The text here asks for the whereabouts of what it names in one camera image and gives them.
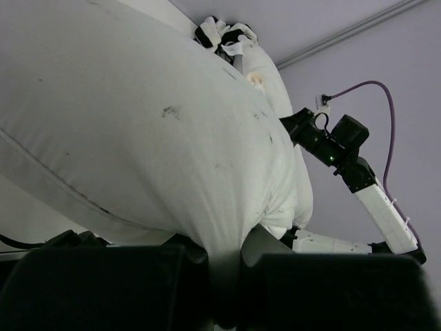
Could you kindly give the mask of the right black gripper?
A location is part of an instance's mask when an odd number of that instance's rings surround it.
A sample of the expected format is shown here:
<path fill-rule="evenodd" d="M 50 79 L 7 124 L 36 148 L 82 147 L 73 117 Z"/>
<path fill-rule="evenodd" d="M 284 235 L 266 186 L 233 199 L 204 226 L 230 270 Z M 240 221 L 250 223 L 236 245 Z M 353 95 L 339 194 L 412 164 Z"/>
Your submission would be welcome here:
<path fill-rule="evenodd" d="M 303 108 L 289 117 L 280 118 L 279 121 L 295 146 L 310 148 L 327 138 L 326 127 L 319 128 L 316 123 L 320 117 L 325 118 L 325 125 L 327 125 L 326 114 L 314 114 L 308 108 Z"/>

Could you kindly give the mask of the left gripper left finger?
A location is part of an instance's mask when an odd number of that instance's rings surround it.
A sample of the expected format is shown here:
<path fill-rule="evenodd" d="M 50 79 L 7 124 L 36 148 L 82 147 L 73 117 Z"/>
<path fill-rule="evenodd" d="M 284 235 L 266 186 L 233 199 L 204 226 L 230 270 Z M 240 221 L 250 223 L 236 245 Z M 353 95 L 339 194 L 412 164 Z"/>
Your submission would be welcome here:
<path fill-rule="evenodd" d="M 163 245 L 26 254 L 1 289 L 2 330 L 212 330 L 207 254 Z"/>

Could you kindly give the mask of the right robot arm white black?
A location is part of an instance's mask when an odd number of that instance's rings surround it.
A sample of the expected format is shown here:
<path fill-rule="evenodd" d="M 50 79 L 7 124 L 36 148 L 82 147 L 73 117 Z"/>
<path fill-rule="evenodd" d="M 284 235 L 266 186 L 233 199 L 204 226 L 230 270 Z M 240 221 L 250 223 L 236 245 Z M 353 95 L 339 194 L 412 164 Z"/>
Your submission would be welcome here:
<path fill-rule="evenodd" d="M 294 144 L 335 169 L 334 175 L 341 177 L 361 202 L 383 240 L 368 244 L 343 241 L 295 226 L 291 232 L 293 251 L 307 254 L 406 254 L 421 264 L 425 263 L 427 256 L 409 222 L 387 196 L 370 165 L 358 154 L 360 146 L 369 137 L 369 130 L 353 117 L 344 115 L 328 131 L 326 127 L 316 125 L 317 117 L 304 108 L 280 121 Z"/>

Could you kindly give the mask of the grey cream ruffled pillowcase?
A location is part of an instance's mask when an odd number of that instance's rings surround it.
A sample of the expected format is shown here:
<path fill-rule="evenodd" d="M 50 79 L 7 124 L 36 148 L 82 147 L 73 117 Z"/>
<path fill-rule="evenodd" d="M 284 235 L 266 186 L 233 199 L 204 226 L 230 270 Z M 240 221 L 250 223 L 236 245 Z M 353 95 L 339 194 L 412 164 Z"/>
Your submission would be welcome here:
<path fill-rule="evenodd" d="M 265 93 L 265 82 L 264 79 L 257 72 L 249 72 L 246 75 L 248 82 L 257 90 Z"/>

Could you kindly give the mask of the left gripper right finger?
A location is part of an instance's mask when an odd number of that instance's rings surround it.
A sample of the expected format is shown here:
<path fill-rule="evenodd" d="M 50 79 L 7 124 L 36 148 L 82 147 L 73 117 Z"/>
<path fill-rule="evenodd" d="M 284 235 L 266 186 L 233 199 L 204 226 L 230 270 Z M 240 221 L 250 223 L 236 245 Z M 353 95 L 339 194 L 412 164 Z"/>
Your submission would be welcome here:
<path fill-rule="evenodd" d="M 261 226 L 241 248 L 241 330 L 439 330 L 420 264 L 393 254 L 298 254 Z"/>

